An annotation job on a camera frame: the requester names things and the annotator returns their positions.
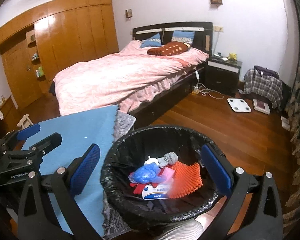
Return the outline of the wall lamp left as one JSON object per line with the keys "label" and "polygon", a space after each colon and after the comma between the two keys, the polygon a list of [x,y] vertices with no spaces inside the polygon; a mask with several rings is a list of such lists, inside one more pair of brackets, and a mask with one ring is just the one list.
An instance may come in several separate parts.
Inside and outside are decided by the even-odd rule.
{"label": "wall lamp left", "polygon": [[125,16],[127,19],[130,19],[133,17],[132,9],[125,10]]}

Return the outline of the yellow plush toy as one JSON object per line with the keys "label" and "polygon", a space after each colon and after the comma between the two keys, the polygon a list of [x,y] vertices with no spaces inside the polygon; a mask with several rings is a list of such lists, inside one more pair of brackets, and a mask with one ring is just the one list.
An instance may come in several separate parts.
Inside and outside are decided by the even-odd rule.
{"label": "yellow plush toy", "polygon": [[237,61],[237,54],[236,53],[229,53],[228,60],[229,61]]}

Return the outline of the blue pillow left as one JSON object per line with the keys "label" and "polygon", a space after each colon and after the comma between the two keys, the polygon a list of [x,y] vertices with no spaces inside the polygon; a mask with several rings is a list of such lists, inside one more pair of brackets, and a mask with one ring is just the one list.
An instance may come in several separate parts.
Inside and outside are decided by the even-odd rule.
{"label": "blue pillow left", "polygon": [[161,38],[160,34],[156,33],[152,37],[142,40],[140,48],[145,48],[145,47],[160,47],[162,46],[161,44]]}

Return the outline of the bed with pink duvet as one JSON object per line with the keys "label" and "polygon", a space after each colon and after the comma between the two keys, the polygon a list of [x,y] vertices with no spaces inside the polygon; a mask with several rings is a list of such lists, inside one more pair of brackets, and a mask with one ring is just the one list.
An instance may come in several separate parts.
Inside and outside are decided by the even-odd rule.
{"label": "bed with pink duvet", "polygon": [[[173,22],[133,29],[133,39],[118,53],[78,62],[58,72],[51,92],[62,116],[117,105],[129,113],[168,92],[194,74],[212,54],[211,22]],[[171,42],[174,31],[194,31],[191,48],[179,55],[154,56],[140,48],[142,40],[156,33],[161,44]]]}

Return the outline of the white bathroom scale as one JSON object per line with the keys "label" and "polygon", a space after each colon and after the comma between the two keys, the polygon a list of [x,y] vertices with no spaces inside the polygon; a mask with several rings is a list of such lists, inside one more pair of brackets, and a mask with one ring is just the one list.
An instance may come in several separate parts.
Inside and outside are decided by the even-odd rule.
{"label": "white bathroom scale", "polygon": [[231,109],[236,113],[251,113],[251,108],[243,99],[228,98],[227,102]]}

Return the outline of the wooden wardrobe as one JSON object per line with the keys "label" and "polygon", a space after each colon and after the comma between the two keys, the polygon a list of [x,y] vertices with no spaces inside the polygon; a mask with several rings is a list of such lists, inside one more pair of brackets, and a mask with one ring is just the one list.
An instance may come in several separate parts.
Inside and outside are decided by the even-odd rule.
{"label": "wooden wardrobe", "polygon": [[112,0],[53,0],[0,27],[0,55],[19,109],[47,93],[61,70],[118,50]]}

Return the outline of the black nightstand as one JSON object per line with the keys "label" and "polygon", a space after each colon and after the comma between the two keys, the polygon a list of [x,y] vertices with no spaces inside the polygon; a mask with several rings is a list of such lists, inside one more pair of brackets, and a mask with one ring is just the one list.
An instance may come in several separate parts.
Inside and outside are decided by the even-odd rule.
{"label": "black nightstand", "polygon": [[228,96],[235,96],[241,72],[241,61],[223,61],[211,57],[205,68],[204,85]]}

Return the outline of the white tissue small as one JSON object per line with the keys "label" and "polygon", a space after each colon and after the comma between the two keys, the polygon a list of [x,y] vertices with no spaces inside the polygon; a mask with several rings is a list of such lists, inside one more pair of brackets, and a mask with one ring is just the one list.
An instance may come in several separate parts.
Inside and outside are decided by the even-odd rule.
{"label": "white tissue small", "polygon": [[157,158],[151,158],[149,156],[148,159],[144,162],[144,165],[151,164],[151,163],[155,163],[156,165],[159,165],[159,161]]}

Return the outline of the white small stool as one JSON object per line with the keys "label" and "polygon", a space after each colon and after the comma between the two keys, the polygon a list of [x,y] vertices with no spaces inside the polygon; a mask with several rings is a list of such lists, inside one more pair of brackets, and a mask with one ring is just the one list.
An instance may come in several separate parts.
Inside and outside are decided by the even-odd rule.
{"label": "white small stool", "polygon": [[29,114],[25,114],[21,120],[17,123],[17,127],[20,129],[26,129],[33,125],[33,122],[29,118]]}

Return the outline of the grey sock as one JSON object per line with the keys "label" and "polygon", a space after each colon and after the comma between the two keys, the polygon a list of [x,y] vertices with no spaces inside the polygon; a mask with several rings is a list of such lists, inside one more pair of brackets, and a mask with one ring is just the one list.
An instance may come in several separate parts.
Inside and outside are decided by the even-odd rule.
{"label": "grey sock", "polygon": [[157,158],[157,160],[159,167],[174,165],[178,161],[178,155],[175,152],[168,152],[163,157]]}

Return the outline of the red knitted glove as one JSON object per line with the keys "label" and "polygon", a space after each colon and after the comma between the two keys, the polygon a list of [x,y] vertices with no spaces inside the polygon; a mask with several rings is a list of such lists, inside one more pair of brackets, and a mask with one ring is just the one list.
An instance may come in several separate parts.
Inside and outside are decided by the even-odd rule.
{"label": "red knitted glove", "polygon": [[153,188],[156,188],[159,184],[163,183],[166,179],[162,176],[163,168],[160,168],[160,172],[158,173],[157,178],[155,178],[154,182],[150,182],[147,184],[133,183],[130,182],[130,187],[134,188],[133,194],[142,194],[142,191],[145,189],[147,185],[152,185]]}

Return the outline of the plaid bag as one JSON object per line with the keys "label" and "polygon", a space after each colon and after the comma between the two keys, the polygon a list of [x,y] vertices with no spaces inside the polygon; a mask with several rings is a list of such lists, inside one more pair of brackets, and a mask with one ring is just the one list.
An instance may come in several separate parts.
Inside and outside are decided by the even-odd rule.
{"label": "plaid bag", "polygon": [[272,108],[280,108],[283,87],[279,74],[268,68],[254,66],[244,75],[245,94],[257,94],[268,99]]}

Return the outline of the blue pillow right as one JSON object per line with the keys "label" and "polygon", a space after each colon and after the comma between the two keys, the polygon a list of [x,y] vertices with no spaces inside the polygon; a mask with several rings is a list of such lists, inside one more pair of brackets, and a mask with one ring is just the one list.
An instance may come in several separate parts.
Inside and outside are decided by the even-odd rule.
{"label": "blue pillow right", "polygon": [[181,43],[186,43],[190,46],[193,44],[194,40],[194,31],[174,31],[171,41],[172,42],[181,42]]}

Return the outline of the blue plastic bag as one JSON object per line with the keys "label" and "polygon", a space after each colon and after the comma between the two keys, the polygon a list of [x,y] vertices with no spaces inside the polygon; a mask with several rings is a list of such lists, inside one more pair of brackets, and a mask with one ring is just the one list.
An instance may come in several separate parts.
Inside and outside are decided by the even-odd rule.
{"label": "blue plastic bag", "polygon": [[131,183],[149,184],[149,183],[163,183],[166,181],[166,176],[160,175],[160,167],[156,163],[145,164],[132,172],[128,178]]}

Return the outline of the white framed scale pink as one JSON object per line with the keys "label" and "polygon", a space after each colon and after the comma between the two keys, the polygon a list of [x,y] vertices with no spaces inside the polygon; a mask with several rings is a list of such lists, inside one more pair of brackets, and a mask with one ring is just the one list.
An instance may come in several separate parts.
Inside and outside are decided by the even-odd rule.
{"label": "white framed scale pink", "polygon": [[261,112],[261,113],[264,113],[264,114],[267,114],[267,115],[270,114],[270,108],[269,108],[268,104],[263,102],[263,101],[254,99],[253,100],[253,107],[254,107],[254,110],[256,110],[258,112]]}

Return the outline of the brown dotted pillow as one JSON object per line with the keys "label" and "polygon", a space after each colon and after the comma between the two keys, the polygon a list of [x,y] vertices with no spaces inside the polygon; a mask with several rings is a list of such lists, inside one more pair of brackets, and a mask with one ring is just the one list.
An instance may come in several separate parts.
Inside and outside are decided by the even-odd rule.
{"label": "brown dotted pillow", "polygon": [[169,42],[162,47],[151,48],[147,50],[148,55],[154,56],[174,56],[188,51],[191,46],[183,42]]}

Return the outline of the white blue paper box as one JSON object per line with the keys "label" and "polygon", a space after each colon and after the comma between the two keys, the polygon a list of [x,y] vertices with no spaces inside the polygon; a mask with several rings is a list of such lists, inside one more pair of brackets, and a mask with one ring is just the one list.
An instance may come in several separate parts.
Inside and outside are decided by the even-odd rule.
{"label": "white blue paper box", "polygon": [[141,195],[144,200],[169,199],[168,192],[171,188],[170,184],[159,184],[157,187],[148,184],[144,187]]}

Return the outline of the blue pillow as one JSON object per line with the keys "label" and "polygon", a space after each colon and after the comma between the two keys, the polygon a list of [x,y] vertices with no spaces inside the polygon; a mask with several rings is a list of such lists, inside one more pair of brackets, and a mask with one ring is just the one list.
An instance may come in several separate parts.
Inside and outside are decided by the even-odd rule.
{"label": "blue pillow", "polygon": [[140,48],[145,48],[145,47],[160,47],[162,46],[161,44],[161,38],[160,34],[156,33],[152,37],[142,40]]}
{"label": "blue pillow", "polygon": [[194,40],[194,31],[174,31],[171,41],[172,42],[181,42],[181,43],[186,43],[190,46],[193,44]]}

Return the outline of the black trash bin with bag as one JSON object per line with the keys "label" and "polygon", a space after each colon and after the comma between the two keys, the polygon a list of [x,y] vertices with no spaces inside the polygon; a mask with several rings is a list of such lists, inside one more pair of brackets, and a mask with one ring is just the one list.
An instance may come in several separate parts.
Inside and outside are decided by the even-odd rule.
{"label": "black trash bin with bag", "polygon": [[100,182],[114,218],[135,230],[188,220],[222,197],[206,169],[206,135],[181,126],[148,126],[117,140],[108,151]]}

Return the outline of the blue table cloth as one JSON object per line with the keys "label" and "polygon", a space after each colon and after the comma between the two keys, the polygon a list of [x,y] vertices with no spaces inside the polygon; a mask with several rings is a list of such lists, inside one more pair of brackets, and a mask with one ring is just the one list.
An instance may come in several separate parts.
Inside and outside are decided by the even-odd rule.
{"label": "blue table cloth", "polygon": [[104,235],[103,187],[100,175],[104,159],[114,141],[117,109],[117,105],[108,106],[42,121],[39,123],[39,133],[29,137],[22,147],[23,150],[27,150],[55,132],[62,136],[62,143],[43,157],[40,173],[46,175],[52,174],[61,166],[68,167],[75,158],[81,157],[91,144],[99,146],[100,159],[75,201],[100,236]]}

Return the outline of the orange foam net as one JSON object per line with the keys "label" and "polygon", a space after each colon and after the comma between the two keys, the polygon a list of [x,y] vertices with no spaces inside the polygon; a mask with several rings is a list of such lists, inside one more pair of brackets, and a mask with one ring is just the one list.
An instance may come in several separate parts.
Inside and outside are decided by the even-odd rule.
{"label": "orange foam net", "polygon": [[167,195],[169,198],[181,198],[194,193],[203,186],[200,175],[200,164],[186,165],[177,161],[173,166],[173,183]]}

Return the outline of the pink face mask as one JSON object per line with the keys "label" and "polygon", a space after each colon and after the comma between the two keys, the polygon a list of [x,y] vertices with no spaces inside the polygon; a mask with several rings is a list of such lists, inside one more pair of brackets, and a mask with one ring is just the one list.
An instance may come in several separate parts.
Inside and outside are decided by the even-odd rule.
{"label": "pink face mask", "polygon": [[173,178],[174,174],[175,174],[175,170],[169,167],[164,167],[161,175],[164,176],[166,180],[170,180],[171,178]]}

